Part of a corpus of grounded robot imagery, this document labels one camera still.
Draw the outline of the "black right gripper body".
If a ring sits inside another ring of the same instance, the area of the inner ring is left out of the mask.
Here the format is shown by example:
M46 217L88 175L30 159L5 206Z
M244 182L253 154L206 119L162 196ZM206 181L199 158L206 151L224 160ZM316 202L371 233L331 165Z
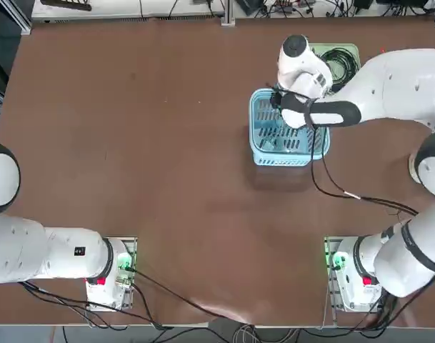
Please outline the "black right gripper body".
M270 85L271 88L271 96L270 96L270 104L272 107L280 107L283 96L285 95L285 91L278 84Z

